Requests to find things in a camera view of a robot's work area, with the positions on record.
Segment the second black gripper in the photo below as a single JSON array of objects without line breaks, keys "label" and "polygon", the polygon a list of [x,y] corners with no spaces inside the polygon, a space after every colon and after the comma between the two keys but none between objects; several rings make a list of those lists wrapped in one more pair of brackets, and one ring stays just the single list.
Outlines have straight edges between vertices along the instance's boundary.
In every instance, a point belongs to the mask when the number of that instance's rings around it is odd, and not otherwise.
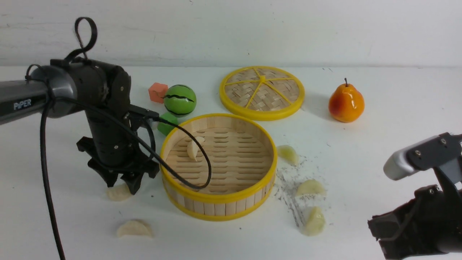
[{"label": "second black gripper", "polygon": [[437,185],[419,188],[414,199],[367,222],[384,258],[461,252],[461,216]]}]

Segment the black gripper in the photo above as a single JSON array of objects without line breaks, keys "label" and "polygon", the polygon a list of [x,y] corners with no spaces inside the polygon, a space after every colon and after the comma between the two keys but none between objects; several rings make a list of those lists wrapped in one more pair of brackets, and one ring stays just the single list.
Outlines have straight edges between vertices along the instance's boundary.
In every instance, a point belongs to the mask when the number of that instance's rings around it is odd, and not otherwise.
[{"label": "black gripper", "polygon": [[74,98],[84,105],[91,138],[81,138],[78,150],[91,159],[88,167],[113,187],[121,174],[130,194],[140,189],[143,175],[155,178],[159,164],[141,152],[129,123],[123,119],[130,102],[131,77],[118,65],[76,58],[74,61],[52,59],[51,65],[64,70],[74,81]]}]

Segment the second black grey robot arm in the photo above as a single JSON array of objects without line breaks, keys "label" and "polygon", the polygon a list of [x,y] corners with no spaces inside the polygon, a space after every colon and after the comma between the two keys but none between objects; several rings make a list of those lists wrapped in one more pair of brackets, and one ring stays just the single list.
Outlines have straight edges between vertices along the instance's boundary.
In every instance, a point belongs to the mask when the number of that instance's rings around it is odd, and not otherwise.
[{"label": "second black grey robot arm", "polygon": [[367,224],[388,260],[461,252],[461,197],[438,185],[417,189],[409,202]]}]

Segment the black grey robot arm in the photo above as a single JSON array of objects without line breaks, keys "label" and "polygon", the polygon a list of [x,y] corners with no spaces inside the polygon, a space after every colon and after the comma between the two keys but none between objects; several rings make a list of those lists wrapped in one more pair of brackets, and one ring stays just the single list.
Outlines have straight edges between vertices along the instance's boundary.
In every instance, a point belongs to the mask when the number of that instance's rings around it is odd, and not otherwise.
[{"label": "black grey robot arm", "polygon": [[35,69],[25,80],[2,81],[1,124],[43,112],[51,100],[48,87],[59,98],[48,117],[82,111],[82,107],[64,100],[70,98],[106,112],[130,129],[127,132],[107,117],[85,109],[91,138],[81,138],[77,147],[91,157],[88,166],[108,187],[114,186],[121,175],[131,194],[136,194],[145,173],[155,178],[160,165],[141,151],[135,137],[138,128],[148,127],[147,118],[158,117],[158,113],[131,104],[131,77],[121,66],[81,57],[70,64],[51,60],[50,65]]}]

